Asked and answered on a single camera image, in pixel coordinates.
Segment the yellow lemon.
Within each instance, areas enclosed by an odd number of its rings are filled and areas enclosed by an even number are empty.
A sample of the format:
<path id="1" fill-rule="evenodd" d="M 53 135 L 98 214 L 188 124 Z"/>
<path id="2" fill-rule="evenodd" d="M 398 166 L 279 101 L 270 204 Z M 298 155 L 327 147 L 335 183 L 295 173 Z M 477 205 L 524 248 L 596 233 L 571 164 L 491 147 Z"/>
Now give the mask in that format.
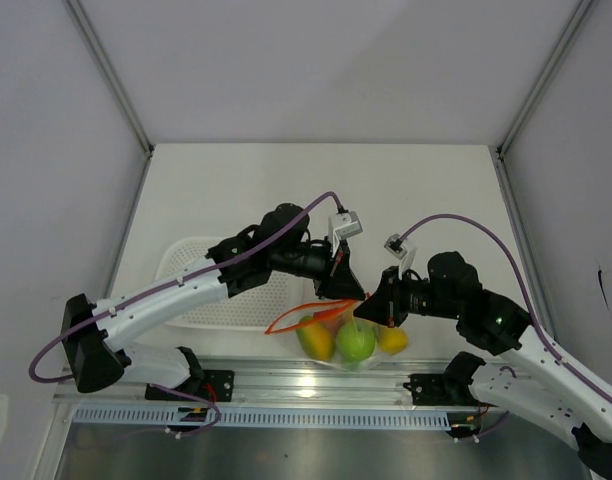
<path id="1" fill-rule="evenodd" d="M 379 350 L 388 355 L 397 355 L 409 345 L 408 335 L 401 328 L 379 326 L 376 336 Z"/>

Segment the green apple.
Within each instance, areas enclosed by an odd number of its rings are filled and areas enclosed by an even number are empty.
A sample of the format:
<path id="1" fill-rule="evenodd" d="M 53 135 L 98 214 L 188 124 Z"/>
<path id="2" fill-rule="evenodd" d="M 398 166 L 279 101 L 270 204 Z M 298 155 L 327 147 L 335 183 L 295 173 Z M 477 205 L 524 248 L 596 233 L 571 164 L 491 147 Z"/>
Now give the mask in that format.
<path id="1" fill-rule="evenodd" d="M 346 363 L 362 362 L 375 350 L 376 336 L 369 322 L 354 320 L 345 323 L 336 335 L 337 350 Z"/>

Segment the clear zip top bag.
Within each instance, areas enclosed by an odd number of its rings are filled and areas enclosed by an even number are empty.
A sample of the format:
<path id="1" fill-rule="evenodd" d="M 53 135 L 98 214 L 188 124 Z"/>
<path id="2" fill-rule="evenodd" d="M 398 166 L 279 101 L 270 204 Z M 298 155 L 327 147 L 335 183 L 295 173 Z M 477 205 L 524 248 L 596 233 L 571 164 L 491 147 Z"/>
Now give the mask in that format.
<path id="1" fill-rule="evenodd" d="M 397 355 L 388 355 L 381 352 L 377 346 L 376 336 L 377 329 L 381 325 L 356 318 L 354 316 L 354 310 L 357 306 L 358 303 L 354 300 L 336 300 L 302 304 L 284 312 L 272 321 L 266 328 L 265 335 L 274 338 L 279 344 L 291 348 L 293 353 L 299 354 L 305 359 L 313 360 L 302 350 L 296 334 L 296 330 L 300 327 L 299 321 L 305 316 L 311 316 L 311 323 L 321 323 L 329 330 L 335 341 L 335 354 L 329 362 L 313 361 L 346 371 L 361 371 L 373 368 L 382 362 L 402 354 L 408 349 L 407 348 Z M 376 346 L 373 355 L 367 360 L 356 363 L 346 363 L 342 360 L 337 350 L 336 335 L 338 330 L 345 323 L 354 320 L 365 321 L 371 324 L 376 336 Z"/>

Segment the yellow green mango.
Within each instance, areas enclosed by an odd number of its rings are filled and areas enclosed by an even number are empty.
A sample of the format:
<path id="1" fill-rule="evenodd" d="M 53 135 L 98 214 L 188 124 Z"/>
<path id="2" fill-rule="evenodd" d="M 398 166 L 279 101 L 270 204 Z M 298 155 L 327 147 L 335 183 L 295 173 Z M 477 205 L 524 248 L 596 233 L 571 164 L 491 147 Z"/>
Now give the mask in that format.
<path id="1" fill-rule="evenodd" d="M 321 323 L 311 323 L 312 317 L 299 321 L 297 338 L 304 353 L 311 359 L 329 362 L 335 354 L 335 341 L 329 330 Z"/>

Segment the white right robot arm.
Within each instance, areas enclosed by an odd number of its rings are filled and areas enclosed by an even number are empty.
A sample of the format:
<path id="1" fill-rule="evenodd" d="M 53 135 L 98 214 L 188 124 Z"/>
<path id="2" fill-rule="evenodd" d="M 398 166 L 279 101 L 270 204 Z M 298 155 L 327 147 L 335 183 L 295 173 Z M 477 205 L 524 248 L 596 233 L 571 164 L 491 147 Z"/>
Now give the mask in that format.
<path id="1" fill-rule="evenodd" d="M 469 344 L 526 373 L 503 379 L 481 358 L 461 352 L 443 374 L 444 395 L 471 397 L 539 426 L 572 447 L 582 463 L 612 479 L 612 385 L 567 353 L 511 299 L 482 287 L 477 270 L 457 252 L 428 262 L 420 280 L 386 269 L 376 292 L 355 311 L 358 318 L 398 327 L 411 314 L 451 319 Z"/>

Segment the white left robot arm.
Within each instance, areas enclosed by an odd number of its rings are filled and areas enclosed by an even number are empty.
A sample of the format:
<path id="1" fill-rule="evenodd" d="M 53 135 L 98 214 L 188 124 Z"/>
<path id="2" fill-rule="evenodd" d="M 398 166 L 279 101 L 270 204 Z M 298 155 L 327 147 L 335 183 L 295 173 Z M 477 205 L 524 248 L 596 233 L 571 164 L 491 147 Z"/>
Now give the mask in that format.
<path id="1" fill-rule="evenodd" d="M 195 398 L 205 374 L 193 351 L 139 346 L 136 338 L 186 311 L 263 286 L 274 272 L 311 280 L 320 300 L 363 300 L 348 246 L 362 231 L 357 214 L 339 208 L 322 239 L 310 238 L 309 222 L 305 209 L 284 203 L 137 293 L 95 303 L 83 294 L 69 299 L 62 345 L 77 390 L 89 394 L 118 382 L 146 383 L 183 400 Z"/>

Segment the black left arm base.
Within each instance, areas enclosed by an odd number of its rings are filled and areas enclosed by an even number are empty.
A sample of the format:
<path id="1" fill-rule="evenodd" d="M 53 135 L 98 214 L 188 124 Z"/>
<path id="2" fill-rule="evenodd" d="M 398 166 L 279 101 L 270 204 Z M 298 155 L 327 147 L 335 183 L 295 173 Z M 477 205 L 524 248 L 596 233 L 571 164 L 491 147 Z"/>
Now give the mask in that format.
<path id="1" fill-rule="evenodd" d="M 178 404 L 174 425 L 166 429 L 182 438 L 211 429 L 222 420 L 219 404 L 231 402 L 233 386 L 233 371 L 208 370 L 202 380 L 189 378 L 175 388 L 148 384 L 145 399 Z"/>

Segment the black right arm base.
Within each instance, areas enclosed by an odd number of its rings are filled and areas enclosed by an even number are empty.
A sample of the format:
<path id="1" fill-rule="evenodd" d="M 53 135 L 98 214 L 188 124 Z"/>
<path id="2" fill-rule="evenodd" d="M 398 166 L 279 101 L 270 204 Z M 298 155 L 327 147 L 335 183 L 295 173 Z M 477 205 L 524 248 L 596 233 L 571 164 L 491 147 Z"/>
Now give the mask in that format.
<path id="1" fill-rule="evenodd" d="M 449 424 L 446 433 L 454 443 L 479 443 L 482 437 L 495 432 L 509 417 L 509 413 L 504 412 L 494 423 L 487 425 L 485 417 L 492 405 L 476 400 L 467 387 L 446 379 L 443 374 L 411 374 L 403 388 L 410 393 L 412 404 L 417 407 L 464 408 L 464 411 L 446 414 Z"/>

